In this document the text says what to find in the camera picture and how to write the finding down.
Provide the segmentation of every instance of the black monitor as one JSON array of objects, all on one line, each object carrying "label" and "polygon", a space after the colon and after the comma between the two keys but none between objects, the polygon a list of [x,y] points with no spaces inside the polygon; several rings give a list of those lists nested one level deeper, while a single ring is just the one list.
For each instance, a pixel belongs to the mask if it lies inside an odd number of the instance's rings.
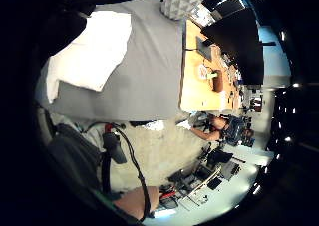
[{"label": "black monitor", "polygon": [[213,11],[217,11],[218,14],[224,18],[238,10],[243,9],[244,6],[241,4],[239,0],[224,0],[216,5],[215,8],[213,8]]},{"label": "black monitor", "polygon": [[201,33],[234,58],[246,85],[262,85],[264,63],[255,16],[245,8],[202,28]]}]

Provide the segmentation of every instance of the wire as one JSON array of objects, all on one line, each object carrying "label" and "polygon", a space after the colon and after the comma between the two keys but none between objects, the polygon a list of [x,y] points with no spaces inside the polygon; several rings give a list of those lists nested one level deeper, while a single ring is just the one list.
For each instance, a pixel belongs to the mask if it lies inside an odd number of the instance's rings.
[{"label": "wire", "polygon": [[[98,125],[98,124],[109,124],[109,122],[104,122],[104,121],[97,121],[94,122],[92,124],[90,124],[88,126],[88,128],[86,130],[83,130],[81,133],[87,133],[91,128],[93,128],[94,126]],[[116,123],[112,123],[112,126],[116,126],[116,127],[121,127],[120,125],[116,124]]]},{"label": "wire", "polygon": [[149,194],[148,194],[148,189],[147,189],[147,186],[146,186],[146,183],[145,183],[145,179],[144,179],[144,177],[143,177],[143,175],[141,173],[140,166],[139,166],[139,164],[138,164],[138,162],[137,162],[137,160],[136,160],[136,158],[134,156],[134,150],[133,150],[132,145],[131,145],[130,141],[128,140],[127,136],[118,127],[114,126],[114,128],[122,136],[122,138],[126,141],[126,143],[128,145],[131,161],[132,161],[133,165],[136,167],[136,169],[137,169],[137,171],[139,173],[138,179],[141,182],[143,193],[144,193],[144,197],[145,197],[144,216],[141,219],[141,221],[143,221],[150,214],[150,209],[151,209],[150,197],[149,197]]},{"label": "wire", "polygon": [[185,49],[186,51],[194,51],[194,50],[198,50],[198,49]]}]

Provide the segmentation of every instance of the hand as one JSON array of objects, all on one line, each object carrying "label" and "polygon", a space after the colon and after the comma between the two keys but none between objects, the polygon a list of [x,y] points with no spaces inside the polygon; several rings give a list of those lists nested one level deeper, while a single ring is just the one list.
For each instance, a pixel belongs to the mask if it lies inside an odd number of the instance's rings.
[{"label": "hand", "polygon": [[183,122],[181,122],[181,123],[179,123],[179,124],[177,124],[176,126],[183,127],[185,129],[188,129],[188,130],[191,129],[191,125],[189,124],[188,119],[183,121]]}]

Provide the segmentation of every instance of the gray table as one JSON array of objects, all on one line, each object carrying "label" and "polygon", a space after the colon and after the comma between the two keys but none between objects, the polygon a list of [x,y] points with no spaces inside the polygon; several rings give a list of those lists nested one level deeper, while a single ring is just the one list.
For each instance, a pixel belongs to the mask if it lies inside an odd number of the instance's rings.
[{"label": "gray table", "polygon": [[36,100],[49,111],[89,120],[174,117],[180,91],[182,24],[160,12],[159,0],[103,5],[96,11],[132,15],[132,33],[123,61],[101,92],[61,82],[59,96],[52,104],[46,94],[46,65],[37,84]]}]

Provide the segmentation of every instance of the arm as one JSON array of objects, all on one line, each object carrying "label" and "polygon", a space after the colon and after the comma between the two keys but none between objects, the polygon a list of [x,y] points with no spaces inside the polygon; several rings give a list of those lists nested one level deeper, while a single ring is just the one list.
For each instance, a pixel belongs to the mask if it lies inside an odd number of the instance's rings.
[{"label": "arm", "polygon": [[193,128],[193,127],[190,129],[190,131],[203,140],[215,141],[220,139],[219,131],[213,131],[212,133],[204,133],[201,130]]}]

